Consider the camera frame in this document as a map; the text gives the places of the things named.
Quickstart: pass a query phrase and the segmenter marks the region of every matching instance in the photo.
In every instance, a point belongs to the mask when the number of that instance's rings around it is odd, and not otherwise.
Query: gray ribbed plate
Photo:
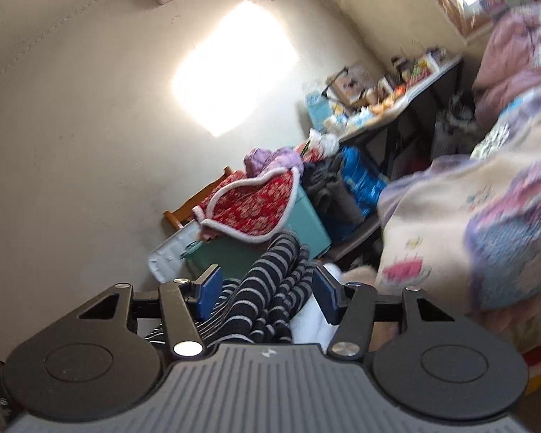
[[[511,417],[485,425],[425,422],[383,397],[359,365],[315,345],[221,345],[173,366],[143,403],[105,420],[68,424],[24,415],[9,433],[526,432]]]

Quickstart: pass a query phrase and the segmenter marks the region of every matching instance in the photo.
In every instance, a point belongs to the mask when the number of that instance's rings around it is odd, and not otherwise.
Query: desk
[[[341,135],[339,137],[339,143],[342,145],[355,145],[364,149],[366,144],[372,141],[379,133],[386,130],[387,141],[385,144],[384,160],[378,166],[385,176],[391,178],[395,158],[401,153],[401,150],[399,150],[399,143],[403,144],[402,150],[404,150],[413,142],[413,140],[427,132],[415,110],[409,108],[411,103],[422,93],[428,92],[434,103],[437,105],[438,110],[445,109],[446,105],[437,92],[436,82],[444,76],[454,75],[453,92],[456,93],[460,88],[462,73],[463,57],[457,55],[445,63],[439,71],[428,76],[407,91],[392,108],[387,109],[383,114],[370,119],[363,127]],[[408,117],[411,123],[414,124],[416,132],[411,135],[411,137],[401,141],[399,120],[404,117]]]

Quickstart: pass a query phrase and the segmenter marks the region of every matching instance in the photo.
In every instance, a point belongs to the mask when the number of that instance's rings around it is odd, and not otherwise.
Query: red floral cloth
[[[298,182],[296,168],[278,168],[256,178],[236,171],[193,212],[206,234],[212,229],[241,241],[264,242],[286,222]]]

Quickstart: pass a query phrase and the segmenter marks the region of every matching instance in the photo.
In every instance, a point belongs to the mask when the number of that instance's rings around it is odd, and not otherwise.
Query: silver bolt
[[[179,356],[191,357],[202,353],[202,345],[192,340],[185,340],[184,342],[178,342],[172,347],[174,353]]]
[[[330,349],[339,356],[354,356],[361,351],[359,346],[352,342],[337,342]]]

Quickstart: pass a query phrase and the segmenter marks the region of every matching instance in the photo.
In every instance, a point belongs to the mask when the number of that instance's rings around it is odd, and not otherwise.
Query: gray cloth
[[[358,226],[365,218],[341,176],[342,160],[337,154],[318,163],[305,163],[302,185],[318,212]]]

